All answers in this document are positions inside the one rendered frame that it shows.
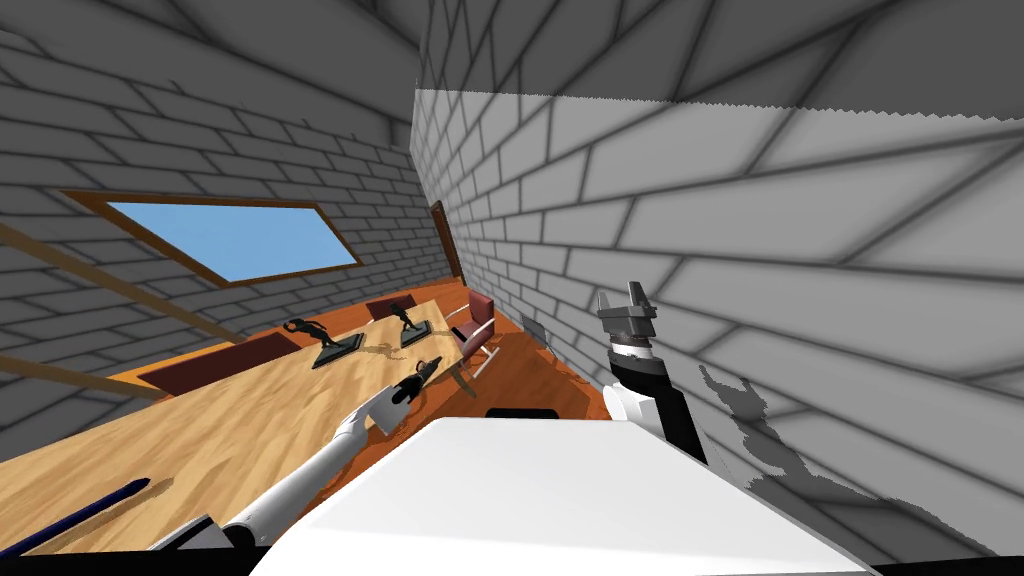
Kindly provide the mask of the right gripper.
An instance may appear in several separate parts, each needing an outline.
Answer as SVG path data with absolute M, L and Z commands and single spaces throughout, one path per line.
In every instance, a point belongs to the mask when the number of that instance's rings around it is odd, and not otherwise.
M 630 307 L 611 306 L 605 291 L 597 292 L 596 313 L 601 321 L 603 331 L 610 337 L 620 340 L 644 341 L 656 336 L 653 320 L 657 317 L 655 308 L 649 308 L 649 299 L 638 281 L 628 283 Z

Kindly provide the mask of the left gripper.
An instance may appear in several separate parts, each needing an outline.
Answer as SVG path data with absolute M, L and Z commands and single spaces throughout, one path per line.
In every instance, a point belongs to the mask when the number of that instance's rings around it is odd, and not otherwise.
M 420 393 L 432 378 L 442 360 L 441 357 L 435 357 L 429 361 L 419 361 L 416 365 L 416 371 L 406 379 L 408 381 L 407 388 L 412 393 Z

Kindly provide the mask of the black figurine on base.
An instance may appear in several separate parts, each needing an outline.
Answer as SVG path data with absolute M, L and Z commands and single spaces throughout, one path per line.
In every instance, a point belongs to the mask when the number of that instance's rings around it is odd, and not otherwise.
M 321 342 L 321 352 L 312 365 L 313 369 L 318 369 L 357 351 L 365 339 L 365 333 L 359 332 L 340 340 L 335 340 L 328 334 L 324 325 L 316 321 L 301 318 L 286 321 L 283 324 L 283 329 L 289 333 L 306 334 Z
M 432 332 L 428 320 L 413 323 L 406 310 L 394 308 L 394 316 L 402 322 L 400 334 L 400 347 L 407 348 L 429 336 Z

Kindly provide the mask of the dark red chair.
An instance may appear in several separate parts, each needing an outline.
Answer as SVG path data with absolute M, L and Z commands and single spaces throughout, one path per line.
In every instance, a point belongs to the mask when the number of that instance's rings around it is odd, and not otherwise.
M 299 351 L 274 332 L 216 349 L 139 375 L 139 379 L 172 396 L 181 396 Z
M 417 305 L 411 294 L 400 294 L 388 298 L 381 298 L 365 303 L 373 321 L 379 321 L 386 317 L 393 316 L 394 308 L 409 310 Z

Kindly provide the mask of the brown door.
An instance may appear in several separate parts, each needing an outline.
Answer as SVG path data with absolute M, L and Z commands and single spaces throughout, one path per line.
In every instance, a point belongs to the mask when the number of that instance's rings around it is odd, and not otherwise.
M 452 276 L 459 279 L 461 283 L 466 286 L 467 282 L 459 260 L 457 248 L 452 237 L 451 228 L 449 225 L 449 220 L 442 202 L 434 202 L 430 207 L 430 212 L 447 258 Z

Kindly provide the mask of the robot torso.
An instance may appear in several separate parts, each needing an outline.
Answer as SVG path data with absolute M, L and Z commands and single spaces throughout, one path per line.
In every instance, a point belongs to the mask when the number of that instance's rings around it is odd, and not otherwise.
M 879 576 L 628 421 L 438 419 L 251 576 Z

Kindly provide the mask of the long wooden table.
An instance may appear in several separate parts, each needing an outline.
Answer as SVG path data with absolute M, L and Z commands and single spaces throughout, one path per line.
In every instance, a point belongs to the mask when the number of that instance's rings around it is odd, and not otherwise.
M 359 349 L 322 368 L 306 347 L 0 463 L 0 550 L 139 478 L 144 491 L 47 546 L 143 549 L 185 522 L 226 522 L 292 474 L 377 393 L 461 359 L 435 301 L 410 311 L 431 334 L 400 344 L 396 317 L 364 327 Z

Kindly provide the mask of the dark blue stick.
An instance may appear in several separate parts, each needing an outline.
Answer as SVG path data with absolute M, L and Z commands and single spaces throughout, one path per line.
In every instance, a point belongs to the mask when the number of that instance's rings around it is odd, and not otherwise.
M 68 530 L 82 524 L 83 522 L 103 512 L 111 507 L 127 500 L 128 498 L 140 493 L 142 490 L 147 488 L 151 484 L 150 478 L 138 478 L 135 479 L 121 488 L 109 493 L 104 497 L 94 501 L 93 503 L 69 515 L 57 522 L 39 530 L 38 532 L 22 539 L 15 544 L 0 550 L 0 559 L 23 556 L 40 545 L 56 538 L 57 536 L 66 533 Z

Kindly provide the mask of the red chair with metal frame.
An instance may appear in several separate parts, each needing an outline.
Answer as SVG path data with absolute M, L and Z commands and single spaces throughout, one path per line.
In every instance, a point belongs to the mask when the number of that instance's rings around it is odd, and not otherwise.
M 452 320 L 464 311 L 469 312 L 470 320 L 459 325 L 452 325 L 449 329 L 460 342 L 462 358 L 458 366 L 465 369 L 471 379 L 476 379 L 500 352 L 499 347 L 487 347 L 488 341 L 496 333 L 495 303 L 490 297 L 470 290 L 468 303 L 447 314 L 445 321 Z M 481 352 L 486 359 L 473 371 L 468 363 L 477 352 Z

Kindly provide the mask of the window with brown frame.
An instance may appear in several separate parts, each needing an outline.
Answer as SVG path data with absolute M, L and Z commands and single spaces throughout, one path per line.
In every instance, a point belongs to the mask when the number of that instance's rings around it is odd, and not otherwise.
M 219 288 L 362 264 L 314 202 L 87 190 L 65 196 Z

